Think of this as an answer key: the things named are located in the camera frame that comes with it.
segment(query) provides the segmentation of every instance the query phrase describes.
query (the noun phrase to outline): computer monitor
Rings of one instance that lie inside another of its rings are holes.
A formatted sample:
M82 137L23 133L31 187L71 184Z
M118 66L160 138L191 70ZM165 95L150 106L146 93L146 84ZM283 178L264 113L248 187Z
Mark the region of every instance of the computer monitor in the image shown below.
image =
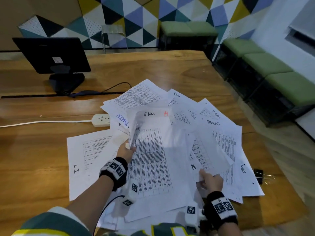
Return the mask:
M91 68L79 38L12 38L37 73L52 74L49 83L58 95L74 91Z

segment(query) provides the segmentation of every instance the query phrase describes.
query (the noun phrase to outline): metal chair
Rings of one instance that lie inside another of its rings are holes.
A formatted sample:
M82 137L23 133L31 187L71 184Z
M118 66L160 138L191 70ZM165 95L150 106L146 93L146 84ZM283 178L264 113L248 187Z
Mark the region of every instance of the metal chair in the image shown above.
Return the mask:
M105 53L105 43L104 43L104 34L119 34L125 37L126 33L124 27L122 25L102 25L102 43L103 43L103 50Z

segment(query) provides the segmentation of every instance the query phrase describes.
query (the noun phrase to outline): white wall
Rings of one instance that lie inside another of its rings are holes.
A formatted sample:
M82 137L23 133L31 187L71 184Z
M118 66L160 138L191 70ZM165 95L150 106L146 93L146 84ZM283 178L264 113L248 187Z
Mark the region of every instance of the white wall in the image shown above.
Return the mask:
M252 39L315 83L315 57L284 39L289 32L288 26L308 1L274 0ZM297 123L315 138L315 109L298 118Z

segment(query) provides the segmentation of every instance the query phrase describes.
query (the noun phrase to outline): monitor stand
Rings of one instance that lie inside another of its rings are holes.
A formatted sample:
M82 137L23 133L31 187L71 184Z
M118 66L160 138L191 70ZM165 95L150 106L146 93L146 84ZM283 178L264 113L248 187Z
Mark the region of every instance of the monitor stand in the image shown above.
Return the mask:
M54 74L49 77L49 83L57 95L65 96L65 93L73 92L84 79L82 73Z

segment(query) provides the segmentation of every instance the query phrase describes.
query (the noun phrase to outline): green cushion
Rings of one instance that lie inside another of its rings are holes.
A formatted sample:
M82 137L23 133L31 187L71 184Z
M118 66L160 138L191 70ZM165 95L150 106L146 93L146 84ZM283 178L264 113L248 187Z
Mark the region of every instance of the green cushion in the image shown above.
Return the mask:
M239 58L249 53L265 52L254 41L248 39L225 39L223 45L228 47Z
M293 72L293 69L269 53L245 54L242 59L263 77Z
M161 23L161 28L166 36L193 36L185 22L164 21Z
M315 104L315 84L297 72L268 75L266 80L295 106Z
M194 36L217 36L218 32L210 23L205 21L189 21L186 22L192 30Z

